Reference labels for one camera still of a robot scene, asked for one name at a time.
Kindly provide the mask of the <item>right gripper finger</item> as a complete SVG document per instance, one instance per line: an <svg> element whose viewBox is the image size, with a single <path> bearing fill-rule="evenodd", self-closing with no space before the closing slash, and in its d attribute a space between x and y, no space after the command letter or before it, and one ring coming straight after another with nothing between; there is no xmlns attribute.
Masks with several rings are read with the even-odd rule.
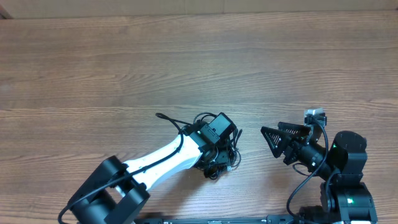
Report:
<svg viewBox="0 0 398 224"><path fill-rule="evenodd" d="M279 122L277 125L278 129L299 137L308 136L310 134L311 128L304 125L292 124Z"/></svg>
<svg viewBox="0 0 398 224"><path fill-rule="evenodd" d="M265 126L261 128L261 133L267 141L271 153L275 158L281 156L292 140L291 133Z"/></svg>

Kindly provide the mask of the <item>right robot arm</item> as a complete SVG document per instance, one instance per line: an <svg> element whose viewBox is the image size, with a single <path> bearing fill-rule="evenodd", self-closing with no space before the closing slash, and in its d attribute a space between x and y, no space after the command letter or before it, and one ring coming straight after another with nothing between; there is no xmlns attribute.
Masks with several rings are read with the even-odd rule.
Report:
<svg viewBox="0 0 398 224"><path fill-rule="evenodd" d="M367 161L367 141L352 131L340 131L332 143L319 145L326 137L325 125L312 121L307 125L280 122L276 129L263 126L261 134L274 157L284 156L284 163L303 165L306 179L290 194L288 203L312 177L320 184L320 205L289 210L291 223L377 223L377 213L370 191L362 182Z"/></svg>

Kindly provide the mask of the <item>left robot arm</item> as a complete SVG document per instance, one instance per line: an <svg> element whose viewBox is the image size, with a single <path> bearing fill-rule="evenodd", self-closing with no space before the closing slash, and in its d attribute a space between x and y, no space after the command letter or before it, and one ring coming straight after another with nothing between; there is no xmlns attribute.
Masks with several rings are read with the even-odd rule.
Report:
<svg viewBox="0 0 398 224"><path fill-rule="evenodd" d="M150 190L174 174L194 168L216 180L241 162L237 141L242 131L224 113L200 113L192 123L162 113L156 117L171 122L177 137L138 159L105 159L58 214L59 223L67 211L79 223L134 223Z"/></svg>

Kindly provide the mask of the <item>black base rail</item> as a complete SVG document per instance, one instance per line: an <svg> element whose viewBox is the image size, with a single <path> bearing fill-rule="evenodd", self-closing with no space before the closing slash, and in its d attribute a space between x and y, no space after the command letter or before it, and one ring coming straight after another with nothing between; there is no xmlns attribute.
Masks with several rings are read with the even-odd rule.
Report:
<svg viewBox="0 0 398 224"><path fill-rule="evenodd" d="M291 215L239 218L137 218L135 224L303 224Z"/></svg>

